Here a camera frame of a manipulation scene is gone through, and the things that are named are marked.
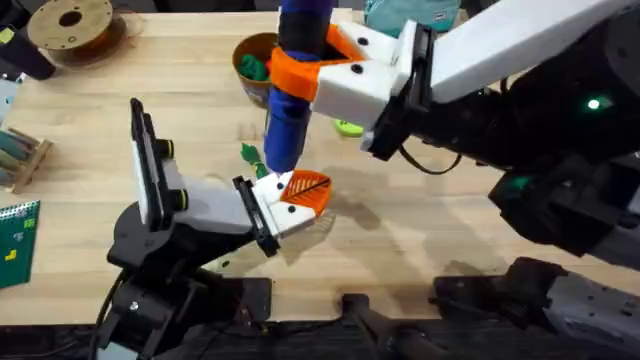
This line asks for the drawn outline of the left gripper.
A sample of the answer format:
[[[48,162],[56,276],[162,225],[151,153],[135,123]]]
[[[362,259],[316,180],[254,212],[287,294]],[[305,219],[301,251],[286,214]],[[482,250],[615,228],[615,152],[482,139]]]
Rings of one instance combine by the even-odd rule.
[[[180,173],[171,140],[156,142],[173,219],[202,233],[247,235],[263,253],[280,249],[275,237],[287,237],[312,225],[325,210],[332,191],[329,176],[295,169],[272,173],[252,183],[241,176],[232,188]],[[253,193],[263,198],[263,212]]]

